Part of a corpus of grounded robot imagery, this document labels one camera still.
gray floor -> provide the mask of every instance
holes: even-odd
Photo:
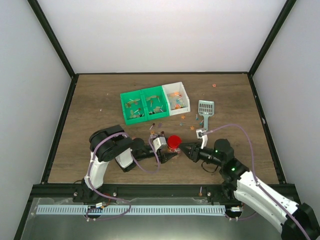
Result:
[[[251,213],[247,207],[243,215]],[[221,216],[123,216],[86,222],[82,215],[30,215],[22,239],[281,240],[281,236],[261,216],[239,222]]]

gray spatula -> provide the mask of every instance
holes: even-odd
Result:
[[[208,118],[215,114],[215,102],[199,100],[198,112],[200,116],[203,116],[203,128],[208,130]]]

wooden tabletop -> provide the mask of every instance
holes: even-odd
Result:
[[[126,125],[122,112],[120,93],[182,82],[190,100],[191,112],[174,115],[134,125]],[[254,152],[257,176],[267,184],[277,184],[278,179],[254,96],[245,74],[101,74],[80,75],[62,136],[49,176],[49,183],[73,183],[81,180],[90,161],[89,137],[96,131],[120,124],[131,137],[142,138],[146,143],[153,130],[165,136],[178,135],[182,142],[196,142],[198,101],[214,101],[214,116],[209,118],[209,129],[226,124],[241,125],[248,133]],[[225,138],[234,148],[235,157],[251,167],[249,144],[242,131],[236,127],[223,128],[208,135],[207,147],[216,139]],[[201,168],[202,161],[189,160],[183,153],[160,166],[157,174],[148,174],[138,167],[124,173],[113,160],[104,175],[105,183],[112,184],[220,184],[218,172],[211,174]],[[155,158],[140,161],[149,171],[157,168]],[[204,166],[212,171],[215,166]]]

red lid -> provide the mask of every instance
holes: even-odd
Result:
[[[177,149],[182,143],[181,138],[177,135],[172,135],[168,138],[168,147],[171,149]]]

